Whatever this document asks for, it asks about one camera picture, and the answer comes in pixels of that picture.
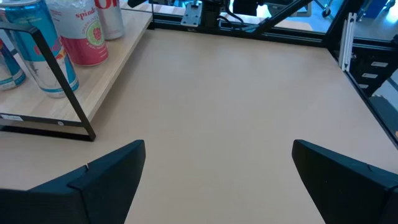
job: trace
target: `can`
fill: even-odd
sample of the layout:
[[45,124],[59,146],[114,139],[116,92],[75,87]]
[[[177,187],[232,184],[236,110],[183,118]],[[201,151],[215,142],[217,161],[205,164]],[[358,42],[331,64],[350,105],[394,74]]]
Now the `can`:
[[124,35],[122,10],[119,0],[95,0],[105,40],[113,40]]
[[93,1],[47,0],[55,28],[73,63],[97,65],[108,58],[104,34]]
[[[61,45],[49,10],[44,0],[2,0],[0,7],[5,12],[5,20],[13,24],[29,24],[37,27],[49,45],[56,58],[70,88],[75,91],[79,81],[72,67],[66,50]],[[34,42],[32,36],[25,32],[10,32],[10,39],[15,43],[27,68],[31,72],[38,86],[52,98],[65,97],[58,80],[51,71],[47,61]]]
[[15,88],[22,84],[25,79],[25,72],[0,39],[0,90]]

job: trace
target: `cable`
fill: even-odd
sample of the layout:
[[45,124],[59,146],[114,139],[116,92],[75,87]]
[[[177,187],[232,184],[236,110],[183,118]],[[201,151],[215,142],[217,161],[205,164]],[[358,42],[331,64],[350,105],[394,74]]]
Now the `cable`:
[[244,26],[244,22],[243,19],[241,19],[239,16],[233,14],[230,10],[229,10],[229,4],[230,4],[230,0],[225,0],[226,1],[226,5],[225,5],[225,11],[228,15],[232,16],[233,18],[241,21],[241,25],[242,27]]
[[228,20],[227,18],[225,18],[224,16],[217,16],[217,19],[222,19],[222,20],[224,20],[225,22],[228,23],[228,25],[231,26],[232,29],[235,29],[235,27],[232,25],[231,21],[229,21],[229,20]]

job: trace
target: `beige tabletop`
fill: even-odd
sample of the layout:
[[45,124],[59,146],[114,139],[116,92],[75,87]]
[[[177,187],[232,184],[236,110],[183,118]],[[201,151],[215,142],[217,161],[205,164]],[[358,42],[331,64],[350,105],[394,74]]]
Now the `beige tabletop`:
[[316,224],[294,139],[398,173],[398,151],[326,49],[147,30],[93,118],[95,142],[0,133],[0,187],[29,189],[135,139],[128,224]]

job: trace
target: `shelf label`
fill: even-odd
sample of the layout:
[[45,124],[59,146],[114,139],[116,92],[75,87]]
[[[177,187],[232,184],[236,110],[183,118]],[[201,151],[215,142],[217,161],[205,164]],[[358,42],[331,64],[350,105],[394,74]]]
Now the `shelf label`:
[[376,75],[376,74],[372,74],[372,73],[364,73],[363,75],[362,75],[362,77],[365,77],[365,78],[376,78],[378,75]]
[[359,84],[359,87],[366,89],[366,88],[369,87],[369,85],[367,85],[367,84]]
[[13,121],[24,121],[20,116],[0,114],[3,119],[10,119]]
[[377,67],[387,67],[388,63],[386,62],[372,62],[372,66],[377,66]]

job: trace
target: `pink can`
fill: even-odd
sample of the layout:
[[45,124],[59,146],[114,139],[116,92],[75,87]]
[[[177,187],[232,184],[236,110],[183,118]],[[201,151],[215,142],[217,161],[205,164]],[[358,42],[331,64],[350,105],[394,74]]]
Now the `pink can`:
[[102,26],[93,1],[47,1],[58,34],[70,59],[97,65],[108,58]]
[[105,35],[105,40],[113,40],[124,35],[122,11],[119,0],[95,0],[99,20]]

